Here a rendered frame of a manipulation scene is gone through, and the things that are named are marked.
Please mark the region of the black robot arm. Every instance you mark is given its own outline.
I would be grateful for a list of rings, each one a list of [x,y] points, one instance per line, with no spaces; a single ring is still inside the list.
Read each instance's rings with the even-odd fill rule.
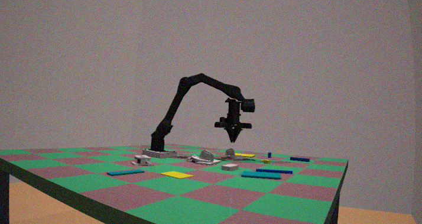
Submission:
[[[199,73],[194,76],[190,77],[182,77],[179,81],[177,93],[167,111],[165,118],[161,121],[159,126],[157,126],[156,130],[151,134],[152,141],[151,141],[151,151],[155,152],[162,152],[164,150],[164,137],[171,132],[172,125],[171,121],[180,105],[180,102],[183,96],[189,91],[189,89],[200,83],[203,82],[209,86],[212,86],[216,89],[221,90],[226,95],[231,97],[232,99],[228,98],[225,102],[229,102],[229,110],[228,111],[236,111],[240,112],[240,103],[241,103],[241,110],[243,112],[255,112],[255,99],[245,99],[241,94],[241,90],[239,87],[234,85],[227,85],[224,84],[216,79],[213,79],[203,73]],[[238,102],[238,101],[241,102]]]

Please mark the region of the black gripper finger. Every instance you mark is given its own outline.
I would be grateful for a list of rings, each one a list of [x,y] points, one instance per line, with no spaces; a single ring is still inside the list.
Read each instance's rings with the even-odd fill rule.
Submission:
[[[235,141],[236,141],[236,139],[237,139],[238,135],[240,134],[240,132],[241,132],[242,130],[243,130],[243,129],[234,129],[233,143],[235,143]]]
[[[226,128],[224,128],[224,129],[228,132],[230,141],[231,141],[231,143],[233,143],[234,129],[226,129]]]

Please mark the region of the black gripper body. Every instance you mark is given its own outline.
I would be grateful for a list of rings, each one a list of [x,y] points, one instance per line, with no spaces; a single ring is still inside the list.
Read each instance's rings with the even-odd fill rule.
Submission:
[[[239,116],[241,116],[240,112],[236,111],[228,111],[228,124],[226,122],[215,122],[216,128],[226,128],[226,129],[251,129],[252,125],[248,123],[241,123],[239,121]],[[231,125],[232,124],[232,125]]]

